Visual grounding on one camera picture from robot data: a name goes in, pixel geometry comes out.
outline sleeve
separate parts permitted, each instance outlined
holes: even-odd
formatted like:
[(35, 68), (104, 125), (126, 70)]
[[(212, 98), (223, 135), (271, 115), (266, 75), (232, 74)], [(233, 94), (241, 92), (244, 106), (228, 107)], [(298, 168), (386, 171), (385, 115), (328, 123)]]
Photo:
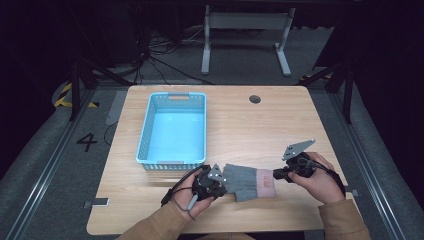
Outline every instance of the sleeve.
[(319, 206), (326, 240), (371, 239), (352, 199)]
[(175, 204), (169, 202), (129, 228), (118, 239), (175, 240), (186, 224), (187, 220), (178, 212)]

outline number 4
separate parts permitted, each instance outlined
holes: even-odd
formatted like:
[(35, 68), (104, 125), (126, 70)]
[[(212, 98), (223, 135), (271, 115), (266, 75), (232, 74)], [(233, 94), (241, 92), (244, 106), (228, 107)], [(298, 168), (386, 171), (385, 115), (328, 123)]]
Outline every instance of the number 4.
[(94, 134), (89, 133), (89, 134), (87, 134), (87, 136), (85, 136), (85, 137), (81, 138), (80, 140), (78, 140), (77, 143), (78, 144), (87, 144), (87, 146), (85, 147), (85, 152), (88, 152), (88, 150), (90, 149), (90, 145), (91, 144), (94, 144), (94, 143), (97, 143), (97, 141), (93, 141), (93, 137), (94, 137)]

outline light blue plastic basket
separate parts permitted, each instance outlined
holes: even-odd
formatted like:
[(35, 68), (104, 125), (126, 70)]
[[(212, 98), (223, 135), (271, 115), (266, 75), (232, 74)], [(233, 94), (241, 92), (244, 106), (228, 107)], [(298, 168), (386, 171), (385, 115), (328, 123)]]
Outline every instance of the light blue plastic basket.
[(137, 150), (146, 170), (188, 170), (206, 158), (206, 95), (154, 92), (150, 95)]

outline yellow tape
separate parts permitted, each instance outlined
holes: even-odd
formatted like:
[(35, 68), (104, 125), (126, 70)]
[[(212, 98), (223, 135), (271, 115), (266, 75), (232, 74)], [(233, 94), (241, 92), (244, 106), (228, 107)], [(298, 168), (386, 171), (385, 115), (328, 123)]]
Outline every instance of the yellow tape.
[[(300, 77), (300, 78), (299, 78), (299, 80), (300, 80), (300, 81), (305, 80), (305, 78), (304, 78), (304, 77), (305, 77), (305, 76)], [(327, 75), (327, 76), (324, 76), (324, 77), (322, 77), (322, 78), (320, 78), (320, 79), (330, 80), (330, 78), (331, 78), (331, 75)]]
[[(72, 83), (68, 83), (63, 88), (62, 92), (59, 95), (59, 98), (55, 102), (55, 107), (72, 107), (72, 102), (65, 102), (66, 94), (68, 94), (69, 90), (72, 88)], [(88, 107), (99, 107), (98, 102), (90, 102)]]

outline round hole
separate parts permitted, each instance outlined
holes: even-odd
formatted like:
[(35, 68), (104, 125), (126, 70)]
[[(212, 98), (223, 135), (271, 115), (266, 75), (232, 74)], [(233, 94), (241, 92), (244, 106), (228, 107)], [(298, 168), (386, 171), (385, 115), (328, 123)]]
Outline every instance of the round hole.
[(258, 104), (261, 102), (261, 98), (259, 96), (256, 95), (252, 95), (249, 97), (250, 102), (254, 103), (254, 104)]

